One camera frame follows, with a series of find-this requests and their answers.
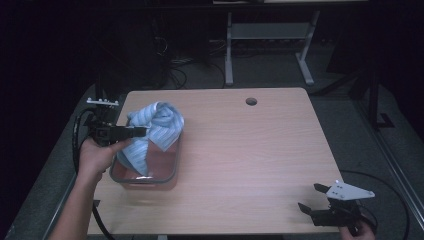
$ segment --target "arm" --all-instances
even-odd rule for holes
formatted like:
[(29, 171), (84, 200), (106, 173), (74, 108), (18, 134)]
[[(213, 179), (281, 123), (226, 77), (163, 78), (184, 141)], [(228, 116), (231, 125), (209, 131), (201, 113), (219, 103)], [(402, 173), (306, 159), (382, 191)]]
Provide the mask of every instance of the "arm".
[(368, 224), (361, 221), (358, 223), (357, 228), (358, 236), (354, 237), (350, 234), (347, 227), (339, 227), (342, 240), (375, 240), (374, 233)]
[(130, 143), (127, 140), (102, 148), (91, 138), (84, 141), (75, 185), (49, 239), (86, 239), (97, 183), (113, 156)]

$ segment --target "human hand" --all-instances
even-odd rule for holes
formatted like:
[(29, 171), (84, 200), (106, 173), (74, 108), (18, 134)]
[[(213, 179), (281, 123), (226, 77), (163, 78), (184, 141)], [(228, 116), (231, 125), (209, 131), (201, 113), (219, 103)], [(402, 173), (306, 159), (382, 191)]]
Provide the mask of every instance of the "human hand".
[(354, 237), (347, 227), (339, 227), (342, 240), (375, 240), (375, 236), (370, 226), (362, 221), (358, 222), (358, 236)]
[(110, 165), (115, 154), (131, 144), (131, 140), (120, 141), (100, 147), (92, 138), (87, 138), (80, 150), (78, 177), (97, 183)]

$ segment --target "metal stand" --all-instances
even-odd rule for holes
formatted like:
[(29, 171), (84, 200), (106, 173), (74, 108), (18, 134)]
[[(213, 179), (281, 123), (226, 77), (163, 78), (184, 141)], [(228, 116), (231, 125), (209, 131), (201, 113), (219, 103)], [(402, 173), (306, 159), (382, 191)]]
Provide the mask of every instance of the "metal stand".
[(300, 53), (296, 53), (296, 59), (306, 84), (313, 85), (314, 80), (305, 59), (315, 32), (319, 13), (319, 11), (315, 11), (309, 23), (233, 23), (231, 12), (229, 12), (227, 54), (225, 56), (225, 84), (227, 86), (234, 84), (231, 61), (232, 39), (305, 39), (305, 45)]

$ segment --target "gray carpet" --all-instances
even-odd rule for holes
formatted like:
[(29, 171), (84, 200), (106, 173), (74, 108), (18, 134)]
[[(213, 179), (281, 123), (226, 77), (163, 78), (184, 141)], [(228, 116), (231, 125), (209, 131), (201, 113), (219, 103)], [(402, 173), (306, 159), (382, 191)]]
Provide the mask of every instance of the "gray carpet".
[[(331, 55), (331, 46), (313, 46), (307, 58), (311, 73), (316, 81), (314, 86), (306, 86), (297, 66), (293, 52), (258, 55), (249, 58), (234, 58), (234, 86), (232, 88), (253, 87), (303, 87), (308, 92), (317, 91), (336, 79), (339, 74), (326, 73), (325, 69)], [(223, 69), (224, 59), (213, 61)], [(216, 67), (200, 64), (180, 68), (187, 76), (187, 89), (220, 88), (223, 83), (221, 72)], [(360, 107), (366, 99), (353, 102), (347, 97), (351, 84), (346, 84), (325, 97), (311, 97), (312, 104), (324, 130), (330, 148), (340, 169), (360, 171), (372, 174), (390, 183), (398, 189), (384, 154), (378, 147), (369, 130), (367, 122), (361, 115)], [(173, 89), (169, 82), (164, 89)], [(424, 197), (423, 176), (424, 146), (406, 119), (396, 106), (396, 102), (384, 88), (380, 91), (380, 112), (388, 114), (395, 128), (382, 129), (384, 137), (393, 154), (400, 160), (399, 164), (416, 190), (418, 196)], [(85, 107), (84, 100), (93, 96), (93, 89), (88, 89), (75, 112)], [(55, 209), (63, 198), (66, 188), (73, 177), (71, 160), (71, 129), (73, 117), (63, 131), (62, 136), (51, 153), (43, 171), (28, 199), (24, 203), (14, 222), (14, 233), (9, 239), (43, 239)], [(405, 229), (405, 213), (395, 194), (380, 182), (361, 175), (342, 173), (345, 182), (372, 190), (376, 198), (363, 201), (379, 221), (377, 239), (402, 239)], [(410, 214), (411, 240), (424, 239), (424, 233), (415, 217)], [(197, 236), (194, 239), (340, 239), (337, 233), (317, 235), (284, 236)], [(102, 236), (89, 236), (88, 239), (104, 239)], [(155, 239), (155, 236), (117, 236), (117, 239)], [(177, 239), (188, 239), (179, 236)]]

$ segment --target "striped towel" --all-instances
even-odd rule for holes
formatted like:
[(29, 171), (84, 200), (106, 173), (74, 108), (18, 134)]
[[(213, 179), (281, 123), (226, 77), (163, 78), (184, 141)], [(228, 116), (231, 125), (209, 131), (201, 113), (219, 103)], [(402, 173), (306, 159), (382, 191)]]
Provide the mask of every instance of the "striped towel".
[(184, 118), (171, 104), (156, 102), (138, 112), (130, 112), (128, 119), (130, 126), (147, 128), (146, 136), (133, 138), (132, 144), (118, 152), (117, 157), (125, 167), (148, 176), (146, 154), (149, 140), (165, 152), (180, 136)]

